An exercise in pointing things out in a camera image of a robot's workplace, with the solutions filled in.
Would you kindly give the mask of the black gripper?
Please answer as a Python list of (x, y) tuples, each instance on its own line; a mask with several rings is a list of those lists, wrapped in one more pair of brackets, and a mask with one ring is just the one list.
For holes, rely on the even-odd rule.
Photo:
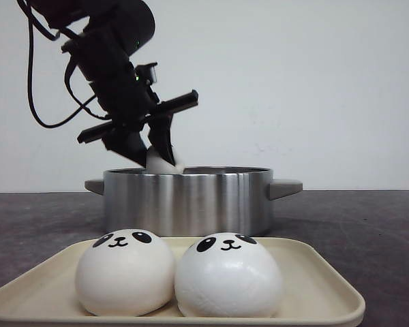
[(87, 29), (76, 34), (62, 29), (69, 40), (62, 45), (70, 54), (65, 81), (79, 68), (89, 82), (108, 122), (80, 133), (79, 142), (102, 139), (107, 150), (146, 166), (147, 148), (140, 137), (145, 123), (149, 140), (162, 159), (175, 166), (170, 126), (171, 115), (197, 106), (198, 92), (161, 102), (151, 86), (136, 80), (130, 56), (147, 43), (153, 29)]

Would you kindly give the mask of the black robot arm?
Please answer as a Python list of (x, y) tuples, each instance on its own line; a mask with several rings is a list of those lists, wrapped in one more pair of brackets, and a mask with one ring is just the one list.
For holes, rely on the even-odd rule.
[(175, 165), (170, 141), (174, 113), (194, 107), (198, 93), (191, 91), (166, 102), (151, 89), (155, 64), (134, 66), (130, 56), (148, 42), (155, 21), (144, 1), (19, 1), (29, 30), (37, 29), (55, 41), (66, 35), (63, 52), (70, 54), (64, 83), (80, 69), (106, 111), (104, 123), (82, 131), (79, 142), (102, 140), (105, 147), (145, 166), (147, 148), (140, 137), (150, 127), (149, 140), (157, 153)]

